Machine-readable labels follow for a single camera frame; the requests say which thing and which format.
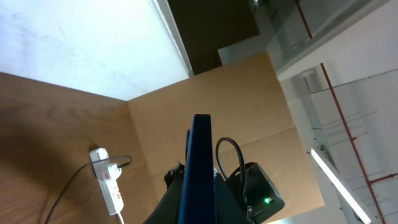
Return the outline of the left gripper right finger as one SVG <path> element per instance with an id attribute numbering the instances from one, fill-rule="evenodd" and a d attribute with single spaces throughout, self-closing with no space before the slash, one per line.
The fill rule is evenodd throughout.
<path id="1" fill-rule="evenodd" d="M 225 184 L 221 174 L 213 169 L 215 184 L 215 202 L 217 224 L 250 224 L 246 215 L 240 209 L 238 203 L 231 195 L 229 188 Z"/>

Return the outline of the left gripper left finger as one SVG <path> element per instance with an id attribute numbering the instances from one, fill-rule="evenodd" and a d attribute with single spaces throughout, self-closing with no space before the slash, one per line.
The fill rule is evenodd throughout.
<path id="1" fill-rule="evenodd" d="M 144 224 L 177 224 L 185 166 L 181 162 L 164 176 L 167 190 Z"/>

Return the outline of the blue Galaxy smartphone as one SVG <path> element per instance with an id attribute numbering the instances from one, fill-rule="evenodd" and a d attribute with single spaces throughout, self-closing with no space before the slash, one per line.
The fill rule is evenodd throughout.
<path id="1" fill-rule="evenodd" d="M 211 116 L 196 114 L 187 132 L 178 224 L 216 223 Z"/>

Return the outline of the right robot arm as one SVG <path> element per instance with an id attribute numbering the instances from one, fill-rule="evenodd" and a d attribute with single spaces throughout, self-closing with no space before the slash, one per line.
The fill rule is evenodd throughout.
<path id="1" fill-rule="evenodd" d="M 276 186 L 257 162 L 245 164 L 246 215 L 255 224 L 262 223 L 281 211 L 285 202 Z"/>

